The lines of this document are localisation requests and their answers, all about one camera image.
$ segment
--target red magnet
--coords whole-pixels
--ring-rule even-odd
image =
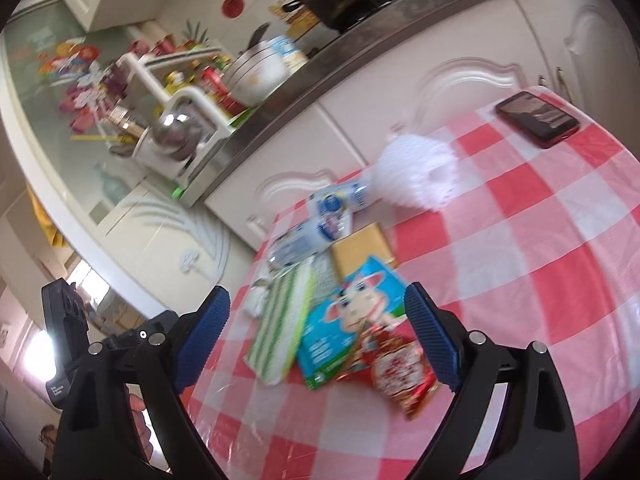
[[[228,18],[237,18],[244,10],[244,0],[225,0],[222,2],[222,14]]]

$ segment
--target green striped package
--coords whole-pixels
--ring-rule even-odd
[[[260,328],[244,358],[266,384],[282,382],[298,351],[313,292],[313,257],[286,267],[273,280]]]

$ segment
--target table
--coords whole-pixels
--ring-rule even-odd
[[[572,410],[585,476],[640,398],[640,164],[617,140],[543,87],[530,89],[581,122],[541,150],[496,117],[494,105],[432,137],[460,157],[455,198],[441,212],[378,203],[407,282],[420,281],[468,330],[524,348],[549,346]],[[269,240],[308,216],[305,201],[276,218]],[[406,422],[359,384],[309,391],[295,367],[269,387],[244,364],[257,323],[238,309],[266,256],[257,254],[187,409],[230,480],[403,480],[452,399],[443,386]],[[504,386],[466,464],[484,460]]]

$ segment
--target white bowl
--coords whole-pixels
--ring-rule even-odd
[[[226,85],[227,88],[229,88],[229,91],[233,90],[234,86],[236,86],[236,83],[240,81],[240,78],[244,74],[249,72],[249,70],[251,70],[254,66],[260,63],[263,59],[269,56],[272,56],[273,54],[277,54],[277,52],[275,51],[275,49],[270,47],[265,48],[264,50],[258,52],[257,54],[254,54],[248,60],[246,60],[245,63],[242,64],[242,66],[238,67],[235,70],[234,74],[230,78],[228,78],[226,82],[224,80],[222,82]]]
[[[259,54],[260,52],[262,52],[265,49],[271,49],[271,52],[274,52],[274,50],[272,49],[271,45],[269,44],[268,41],[261,41],[260,43],[258,43],[257,45],[255,45],[254,47],[250,48],[249,50],[247,50],[244,54],[242,54],[242,56],[240,56],[238,59],[236,59],[231,66],[229,66],[226,70],[224,75],[222,76],[222,82],[224,83],[224,85],[229,88],[230,85],[230,81],[231,78],[234,77],[234,75],[236,74],[236,72],[238,70],[240,70],[240,68],[244,67],[245,68],[245,72],[247,67],[245,66],[250,60],[252,60],[252,58],[254,58],[257,54]],[[264,53],[262,55],[262,58],[264,58],[266,56],[267,53]]]
[[[274,53],[260,60],[230,89],[231,95],[247,107],[260,105],[289,77],[282,56]]]

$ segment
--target kitchen counter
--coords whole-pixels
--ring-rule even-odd
[[[193,205],[210,195],[267,140],[358,69],[435,23],[485,1],[396,0],[338,37],[282,84],[203,165],[183,203]]]

